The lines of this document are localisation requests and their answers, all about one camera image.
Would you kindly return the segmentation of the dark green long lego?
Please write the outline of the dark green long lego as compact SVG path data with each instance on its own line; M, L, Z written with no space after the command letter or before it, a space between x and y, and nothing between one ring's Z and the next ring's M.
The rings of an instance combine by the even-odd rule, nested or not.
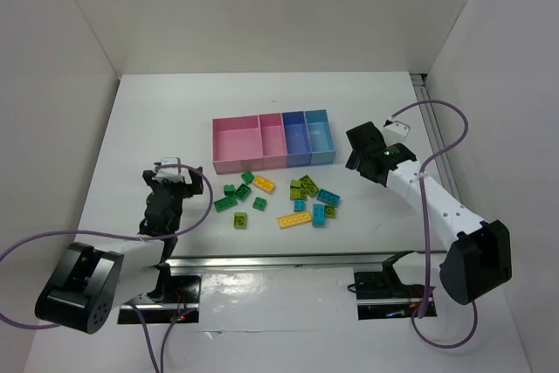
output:
M228 196L215 201L214 207L217 212L222 212L222 211L229 210L230 208L236 206L237 204L238 204L238 200L235 196Z

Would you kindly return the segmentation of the dark green square lego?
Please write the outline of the dark green square lego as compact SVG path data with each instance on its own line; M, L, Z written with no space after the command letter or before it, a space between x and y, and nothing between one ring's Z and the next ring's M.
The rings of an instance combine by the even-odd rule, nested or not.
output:
M254 179L254 175L253 175L252 172L246 171L245 173L243 173L241 175L241 178L242 178L243 183L250 184L250 183L252 183L252 180Z

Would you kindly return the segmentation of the aluminium front rail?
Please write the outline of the aluminium front rail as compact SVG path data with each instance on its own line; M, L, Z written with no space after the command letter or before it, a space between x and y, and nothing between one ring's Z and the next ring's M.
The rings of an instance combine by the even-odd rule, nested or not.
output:
M280 268L380 266L386 259L400 259L408 252L322 253L294 255L249 255L236 257L172 258L173 269L183 270L264 270Z

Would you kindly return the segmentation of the light blue bin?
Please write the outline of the light blue bin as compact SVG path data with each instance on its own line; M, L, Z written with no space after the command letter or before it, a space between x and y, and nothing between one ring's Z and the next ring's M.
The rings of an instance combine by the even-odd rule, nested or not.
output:
M335 144L325 109L305 112L311 146L311 164L331 164L335 160Z

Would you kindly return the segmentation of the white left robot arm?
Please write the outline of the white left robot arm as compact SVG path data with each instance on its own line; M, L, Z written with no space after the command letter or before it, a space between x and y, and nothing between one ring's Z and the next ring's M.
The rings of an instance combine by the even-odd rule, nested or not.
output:
M143 172L151 191L134 240L66 248L38 296L37 318L91 335L114 307L142 294L164 298L183 202L204 192L202 168L183 173L178 164L166 158Z

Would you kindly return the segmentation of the small pink bin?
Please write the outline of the small pink bin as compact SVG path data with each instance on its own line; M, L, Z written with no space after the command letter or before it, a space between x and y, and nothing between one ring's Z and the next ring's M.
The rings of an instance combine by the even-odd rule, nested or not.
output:
M263 149L263 169L282 169L287 166L287 149L281 113L260 114Z

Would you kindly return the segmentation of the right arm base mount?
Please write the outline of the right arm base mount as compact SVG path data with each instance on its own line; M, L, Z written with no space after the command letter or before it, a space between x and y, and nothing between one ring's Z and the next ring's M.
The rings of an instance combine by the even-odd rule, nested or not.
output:
M356 297L360 321L410 318L419 308L424 286L404 284L394 269L395 263L408 254L411 251L388 257L379 271L354 273L354 282L347 286L347 290Z

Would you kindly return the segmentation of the small dark green lego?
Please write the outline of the small dark green lego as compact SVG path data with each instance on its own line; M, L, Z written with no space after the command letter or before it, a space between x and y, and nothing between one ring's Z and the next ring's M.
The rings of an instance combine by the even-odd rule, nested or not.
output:
M235 193L235 187L233 184L226 184L224 186L224 194L228 197Z

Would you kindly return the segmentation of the large pink bin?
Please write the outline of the large pink bin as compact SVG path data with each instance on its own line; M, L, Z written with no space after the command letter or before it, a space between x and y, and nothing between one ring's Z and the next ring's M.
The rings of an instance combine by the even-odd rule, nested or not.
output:
M213 166L218 175L263 169L257 115L212 120Z

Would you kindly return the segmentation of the small cyan lego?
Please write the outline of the small cyan lego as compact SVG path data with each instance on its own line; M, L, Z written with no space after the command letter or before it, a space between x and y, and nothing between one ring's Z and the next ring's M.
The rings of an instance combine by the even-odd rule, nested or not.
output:
M293 201L293 211L294 212L303 212L307 209L307 204L305 200L294 200Z

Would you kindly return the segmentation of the lime long lego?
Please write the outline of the lime long lego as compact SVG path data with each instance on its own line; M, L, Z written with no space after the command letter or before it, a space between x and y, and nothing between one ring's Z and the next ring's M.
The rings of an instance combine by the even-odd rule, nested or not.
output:
M310 196L315 197L320 189L309 175L304 175L300 179L301 188Z

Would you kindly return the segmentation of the aluminium rail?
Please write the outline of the aluminium rail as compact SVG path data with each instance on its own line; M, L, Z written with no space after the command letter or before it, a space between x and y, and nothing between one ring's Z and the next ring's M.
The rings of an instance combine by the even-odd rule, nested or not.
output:
M427 87L425 85L426 75L421 73L411 73L411 84L413 86L415 95L418 100L430 100L431 96L428 93ZM439 109L444 110L444 107L440 105L422 105L419 107L426 132L431 144L433 152L441 150L445 146L443 136L440 131L438 124L438 119L435 114ZM437 168L438 175L442 186L449 191L454 198L460 200L459 190L455 182L450 161L446 155L437 157L434 163L429 165L429 171L434 172L434 168Z
M380 266L386 259L400 259L408 252L322 253L294 255L249 255L236 257L172 258L173 269L183 270L264 270L280 268Z

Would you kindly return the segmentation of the aluminium right rail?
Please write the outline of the aluminium right rail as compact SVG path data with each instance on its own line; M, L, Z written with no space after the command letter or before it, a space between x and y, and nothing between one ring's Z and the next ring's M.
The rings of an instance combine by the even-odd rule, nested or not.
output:
M411 73L411 84L413 86L415 95L418 100L430 100L431 96L428 93L427 87L425 85L426 75L421 73ZM441 150L445 146L443 136L440 131L438 124L438 119L435 114L439 109L444 110L444 107L440 105L422 105L419 107L426 132L431 144L433 152ZM449 191L454 198L460 200L459 190L455 182L450 161L446 155L437 157L434 163L429 165L429 171L434 172L434 168L437 168L438 175L442 186Z

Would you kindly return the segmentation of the yellow long lego plate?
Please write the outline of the yellow long lego plate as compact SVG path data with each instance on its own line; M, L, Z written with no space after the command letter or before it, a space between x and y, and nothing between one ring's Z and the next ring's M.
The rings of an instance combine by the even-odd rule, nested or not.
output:
M311 223L312 215L309 211L295 212L279 217L277 221L280 229L293 228L302 224Z

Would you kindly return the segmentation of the yellow short lego brick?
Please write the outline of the yellow short lego brick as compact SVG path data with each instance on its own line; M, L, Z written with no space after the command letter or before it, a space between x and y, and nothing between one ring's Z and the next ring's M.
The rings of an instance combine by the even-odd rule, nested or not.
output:
M252 185L267 194L272 194L275 189L275 183L262 176L255 176Z

